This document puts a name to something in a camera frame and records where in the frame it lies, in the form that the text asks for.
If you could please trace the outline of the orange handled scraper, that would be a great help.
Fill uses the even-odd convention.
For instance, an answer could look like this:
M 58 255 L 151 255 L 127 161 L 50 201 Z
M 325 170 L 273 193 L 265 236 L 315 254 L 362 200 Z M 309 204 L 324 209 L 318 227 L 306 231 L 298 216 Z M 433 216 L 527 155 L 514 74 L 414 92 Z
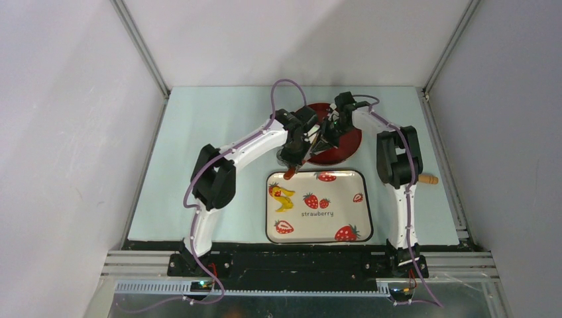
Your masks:
M 290 180 L 298 170 L 310 158 L 310 152 L 313 147 L 313 141 L 319 130 L 320 125 L 314 125 L 308 132 L 300 131 L 300 135 L 296 138 L 296 133 L 293 135 L 293 140 L 287 142 L 281 150 L 281 159 L 287 167 L 283 178 Z

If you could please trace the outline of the red round plate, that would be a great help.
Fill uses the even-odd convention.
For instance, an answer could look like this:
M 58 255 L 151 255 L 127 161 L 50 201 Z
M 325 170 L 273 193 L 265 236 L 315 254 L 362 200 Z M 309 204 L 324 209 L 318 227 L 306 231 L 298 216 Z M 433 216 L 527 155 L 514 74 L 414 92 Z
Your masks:
M 308 106 L 316 112 L 318 116 L 318 124 L 328 117 L 330 104 L 312 103 Z M 362 132 L 359 129 L 353 129 L 340 138 L 339 148 L 332 148 L 312 156 L 307 163 L 316 166 L 335 166 L 340 164 L 349 159 L 359 149 L 361 141 Z

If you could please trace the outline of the yellow dough trimmings strip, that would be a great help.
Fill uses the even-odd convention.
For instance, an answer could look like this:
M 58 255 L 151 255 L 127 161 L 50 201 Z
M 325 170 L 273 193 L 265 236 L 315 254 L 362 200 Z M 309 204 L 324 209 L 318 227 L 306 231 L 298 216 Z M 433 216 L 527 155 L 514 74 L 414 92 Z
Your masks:
M 295 191 L 280 187 L 277 183 L 271 184 L 268 187 L 269 195 L 279 203 L 279 207 L 275 210 L 277 213 L 286 212 L 294 207 L 292 196 Z

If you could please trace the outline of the strawberry print tray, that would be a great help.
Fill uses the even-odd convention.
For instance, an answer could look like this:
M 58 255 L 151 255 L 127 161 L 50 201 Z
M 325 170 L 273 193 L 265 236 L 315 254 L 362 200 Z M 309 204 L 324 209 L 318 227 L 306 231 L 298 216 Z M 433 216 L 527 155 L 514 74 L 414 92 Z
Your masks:
M 356 170 L 305 171 L 290 180 L 275 172 L 266 181 L 266 237 L 274 244 L 366 242 L 374 234 L 363 175 Z M 294 207 L 280 206 L 268 187 L 295 191 Z

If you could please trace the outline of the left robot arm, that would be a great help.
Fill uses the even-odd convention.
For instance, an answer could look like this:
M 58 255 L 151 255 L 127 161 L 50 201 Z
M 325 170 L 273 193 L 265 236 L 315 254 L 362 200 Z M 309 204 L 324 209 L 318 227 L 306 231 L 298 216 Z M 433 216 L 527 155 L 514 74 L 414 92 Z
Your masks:
M 184 205 L 196 210 L 190 233 L 184 240 L 190 252 L 184 259 L 187 271 L 194 276 L 208 271 L 209 257 L 206 254 L 211 250 L 219 213 L 236 194 L 237 173 L 262 155 L 277 149 L 278 161 L 292 177 L 310 158 L 319 129 L 317 122 L 317 113 L 309 106 L 293 112 L 280 109 L 241 140 L 220 148 L 208 144 L 200 150 L 186 192 L 193 195 L 196 202 Z

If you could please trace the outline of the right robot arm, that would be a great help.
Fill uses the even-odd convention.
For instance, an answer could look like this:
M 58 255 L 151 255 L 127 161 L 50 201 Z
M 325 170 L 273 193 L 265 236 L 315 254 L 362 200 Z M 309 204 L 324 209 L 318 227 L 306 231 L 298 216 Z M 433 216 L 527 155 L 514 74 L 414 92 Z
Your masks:
M 402 277 L 416 264 L 419 246 L 414 227 L 414 193 L 423 160 L 414 127 L 401 127 L 374 111 L 379 99 L 369 95 L 340 93 L 320 122 L 311 148 L 311 157 L 341 149 L 343 137 L 353 130 L 376 139 L 376 171 L 394 200 L 392 228 L 386 247 L 385 267 L 389 274 Z

